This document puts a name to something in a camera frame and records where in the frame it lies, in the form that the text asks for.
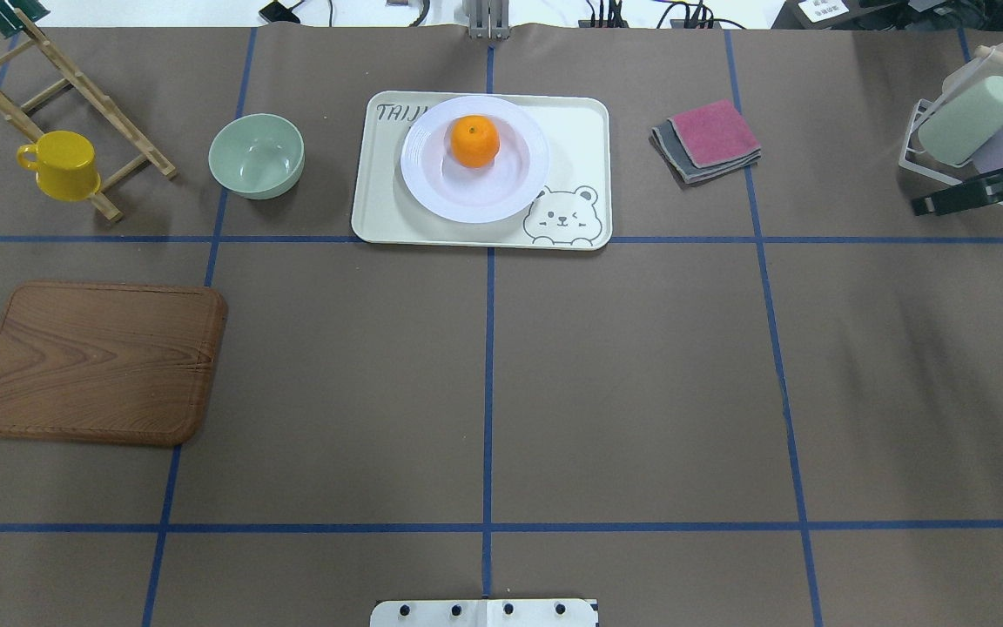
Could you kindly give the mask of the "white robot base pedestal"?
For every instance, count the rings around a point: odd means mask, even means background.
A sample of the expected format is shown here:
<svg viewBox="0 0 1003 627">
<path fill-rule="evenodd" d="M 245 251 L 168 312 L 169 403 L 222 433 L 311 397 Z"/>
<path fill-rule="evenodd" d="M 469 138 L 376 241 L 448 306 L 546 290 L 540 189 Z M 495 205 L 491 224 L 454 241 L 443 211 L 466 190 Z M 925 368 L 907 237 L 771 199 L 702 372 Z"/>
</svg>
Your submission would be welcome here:
<svg viewBox="0 0 1003 627">
<path fill-rule="evenodd" d="M 390 600 L 370 626 L 598 626 L 597 602 L 581 598 Z"/>
</svg>

